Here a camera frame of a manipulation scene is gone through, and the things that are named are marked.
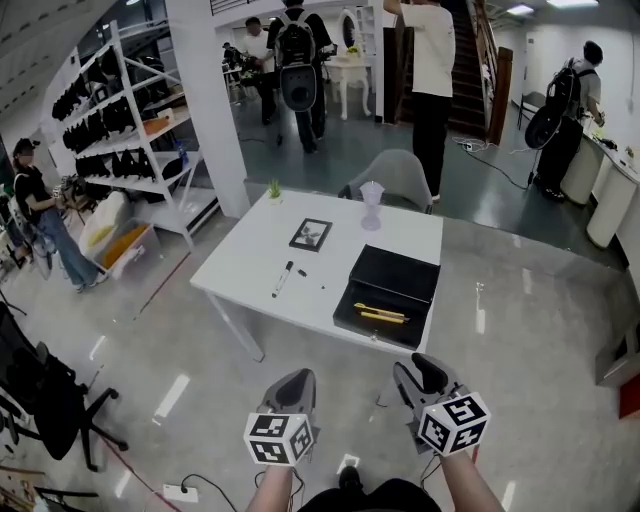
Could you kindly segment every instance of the picture frame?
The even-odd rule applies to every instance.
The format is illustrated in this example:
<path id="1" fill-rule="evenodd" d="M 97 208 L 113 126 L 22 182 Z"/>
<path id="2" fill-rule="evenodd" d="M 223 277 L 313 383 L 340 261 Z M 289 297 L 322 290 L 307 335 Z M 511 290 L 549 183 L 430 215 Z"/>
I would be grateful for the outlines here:
<path id="1" fill-rule="evenodd" d="M 293 235 L 289 242 L 289 247 L 319 252 L 331 230 L 331 226 L 333 226 L 332 222 L 306 218 Z"/>

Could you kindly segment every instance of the equipment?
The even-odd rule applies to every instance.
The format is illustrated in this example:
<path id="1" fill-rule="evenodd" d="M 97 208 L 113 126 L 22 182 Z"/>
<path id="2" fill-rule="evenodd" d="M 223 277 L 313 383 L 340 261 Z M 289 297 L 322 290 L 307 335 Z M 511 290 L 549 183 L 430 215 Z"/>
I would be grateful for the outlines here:
<path id="1" fill-rule="evenodd" d="M 393 366 L 393 379 L 412 410 L 407 425 L 419 454 L 433 450 L 444 457 L 482 440 L 491 413 L 478 393 L 470 393 L 453 370 L 435 358 L 413 353 L 422 385 L 402 363 Z"/>
<path id="2" fill-rule="evenodd" d="M 558 71 L 547 87 L 545 104 L 531 118 L 525 132 L 525 141 L 530 148 L 541 149 L 556 134 L 563 116 L 575 114 L 576 119 L 584 117 L 580 105 L 580 78 L 596 74 L 587 69 L 580 73 L 574 69 L 574 60 Z"/>
<path id="3" fill-rule="evenodd" d="M 244 441 L 256 464 L 295 466 L 320 432 L 313 428 L 316 377 L 308 368 L 283 377 L 249 414 Z"/>
<path id="4" fill-rule="evenodd" d="M 294 112 L 309 110 L 316 101 L 316 56 L 313 32 L 304 11 L 297 20 L 285 12 L 280 16 L 282 28 L 276 36 L 276 65 L 280 68 L 280 85 L 285 104 Z"/>

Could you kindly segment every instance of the black office chair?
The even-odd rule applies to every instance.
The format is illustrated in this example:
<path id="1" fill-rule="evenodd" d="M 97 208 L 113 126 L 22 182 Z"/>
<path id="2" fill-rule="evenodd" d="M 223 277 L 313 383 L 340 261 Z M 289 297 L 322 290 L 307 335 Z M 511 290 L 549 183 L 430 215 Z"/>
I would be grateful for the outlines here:
<path id="1" fill-rule="evenodd" d="M 114 443 L 120 451 L 129 449 L 127 443 L 93 423 L 93 417 L 107 399 L 119 395 L 109 388 L 85 409 L 84 396 L 89 390 L 84 384 L 76 384 L 75 377 L 72 369 L 49 354 L 44 343 L 40 342 L 37 348 L 31 345 L 7 305 L 0 302 L 0 387 L 33 415 L 38 428 L 35 433 L 15 426 L 13 416 L 19 418 L 20 410 L 7 400 L 0 400 L 0 407 L 9 413 L 3 419 L 10 427 L 13 442 L 18 443 L 20 434 L 39 439 L 54 459 L 61 460 L 80 432 L 87 468 L 97 472 L 98 467 L 91 460 L 90 430 Z"/>

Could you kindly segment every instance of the ceiling light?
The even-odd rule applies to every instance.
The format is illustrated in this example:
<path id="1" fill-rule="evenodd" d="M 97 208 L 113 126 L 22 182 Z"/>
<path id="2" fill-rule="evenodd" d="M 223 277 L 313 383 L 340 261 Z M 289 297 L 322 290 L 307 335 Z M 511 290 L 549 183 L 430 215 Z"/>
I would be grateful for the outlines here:
<path id="1" fill-rule="evenodd" d="M 511 9 L 507 9 L 509 14 L 513 14 L 514 16 L 522 16 L 523 14 L 529 14 L 533 12 L 533 9 L 525 4 L 516 5 Z"/>
<path id="2" fill-rule="evenodd" d="M 598 0 L 547 0 L 547 3 L 564 9 L 566 7 L 595 7 L 598 5 Z"/>

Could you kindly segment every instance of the cable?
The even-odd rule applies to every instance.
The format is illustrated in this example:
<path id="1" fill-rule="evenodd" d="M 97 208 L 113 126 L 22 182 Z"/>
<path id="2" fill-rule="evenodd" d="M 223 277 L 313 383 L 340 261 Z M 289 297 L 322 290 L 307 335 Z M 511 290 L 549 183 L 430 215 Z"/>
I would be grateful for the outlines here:
<path id="1" fill-rule="evenodd" d="M 238 512 L 238 509 L 236 509 L 236 507 L 234 507 L 233 503 L 231 503 L 231 500 L 227 497 L 227 495 L 224 493 L 224 491 L 220 487 L 218 487 L 216 484 L 214 484 L 211 480 L 203 477 L 202 475 L 199 475 L 198 473 L 191 473 L 191 474 L 185 476 L 182 479 L 182 482 L 180 483 L 180 487 L 183 488 L 184 487 L 184 483 L 187 481 L 187 478 L 191 478 L 192 476 L 195 476 L 196 478 L 200 478 L 201 480 L 204 480 L 208 484 L 213 485 L 216 489 L 218 489 L 218 491 L 220 491 L 220 494 L 222 494 L 222 497 L 225 500 L 227 500 L 227 503 L 229 504 L 229 506 L 231 507 L 233 512 Z"/>

